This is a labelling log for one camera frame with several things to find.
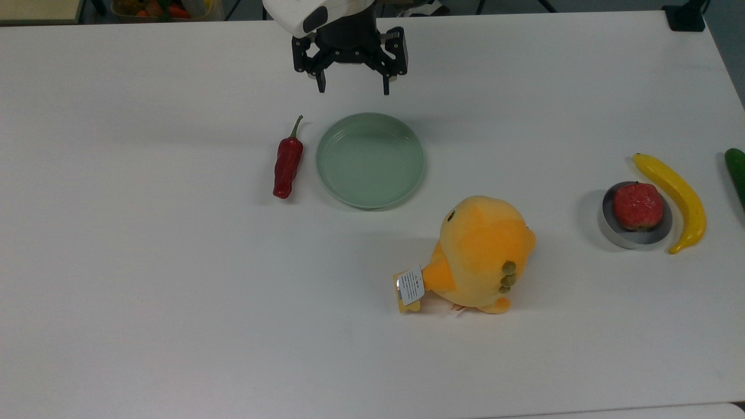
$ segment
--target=yellow plush toy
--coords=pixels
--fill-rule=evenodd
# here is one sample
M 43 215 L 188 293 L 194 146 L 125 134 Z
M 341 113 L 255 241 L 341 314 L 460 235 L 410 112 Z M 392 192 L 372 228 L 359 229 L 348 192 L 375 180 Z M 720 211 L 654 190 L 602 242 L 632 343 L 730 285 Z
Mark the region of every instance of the yellow plush toy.
M 431 262 L 422 269 L 424 289 L 461 306 L 504 313 L 510 309 L 505 295 L 535 246 L 515 207 L 485 196 L 467 198 L 443 220 Z M 419 311 L 419 301 L 405 306 L 399 298 L 399 310 Z

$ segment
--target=yellow banana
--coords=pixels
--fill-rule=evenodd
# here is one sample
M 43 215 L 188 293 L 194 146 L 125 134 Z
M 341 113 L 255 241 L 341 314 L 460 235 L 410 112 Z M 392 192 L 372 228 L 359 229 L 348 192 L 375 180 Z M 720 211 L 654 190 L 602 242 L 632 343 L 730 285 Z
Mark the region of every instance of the yellow banana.
M 706 232 L 706 213 L 693 188 L 673 169 L 655 157 L 634 154 L 633 160 L 636 168 L 644 176 L 649 177 L 673 198 L 683 215 L 683 232 L 678 242 L 668 249 L 668 253 L 675 254 L 698 243 Z

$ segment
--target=red chili pepper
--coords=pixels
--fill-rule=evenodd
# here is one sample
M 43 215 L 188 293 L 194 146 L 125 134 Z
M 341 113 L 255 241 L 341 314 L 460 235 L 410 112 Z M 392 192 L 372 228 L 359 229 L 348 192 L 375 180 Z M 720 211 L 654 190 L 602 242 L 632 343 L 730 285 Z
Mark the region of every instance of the red chili pepper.
M 277 163 L 274 165 L 274 196 L 287 199 L 292 192 L 292 181 L 297 176 L 297 166 L 302 156 L 302 143 L 297 139 L 297 126 L 302 115 L 295 122 L 289 137 L 279 142 Z

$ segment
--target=plush toy wing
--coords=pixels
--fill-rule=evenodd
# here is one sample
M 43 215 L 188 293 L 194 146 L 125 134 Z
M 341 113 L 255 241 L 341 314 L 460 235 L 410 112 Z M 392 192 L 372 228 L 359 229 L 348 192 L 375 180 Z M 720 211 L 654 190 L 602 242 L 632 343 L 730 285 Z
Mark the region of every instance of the plush toy wing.
M 422 269 L 422 278 L 424 280 L 424 289 L 427 291 L 446 292 L 455 290 L 455 282 L 453 282 L 453 274 L 450 272 L 450 264 L 445 257 L 443 247 L 439 241 L 434 247 L 434 252 L 432 252 L 430 264 Z

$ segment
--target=pepper stem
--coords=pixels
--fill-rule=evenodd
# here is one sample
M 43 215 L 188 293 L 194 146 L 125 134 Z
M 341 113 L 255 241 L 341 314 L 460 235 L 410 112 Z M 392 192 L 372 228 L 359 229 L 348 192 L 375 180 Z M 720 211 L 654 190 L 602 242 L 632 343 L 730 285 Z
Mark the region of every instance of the pepper stem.
M 297 121 L 295 121 L 295 128 L 292 129 L 292 133 L 290 134 L 293 138 L 297 138 L 297 126 L 300 125 L 300 119 L 302 119 L 302 115 L 298 116 Z

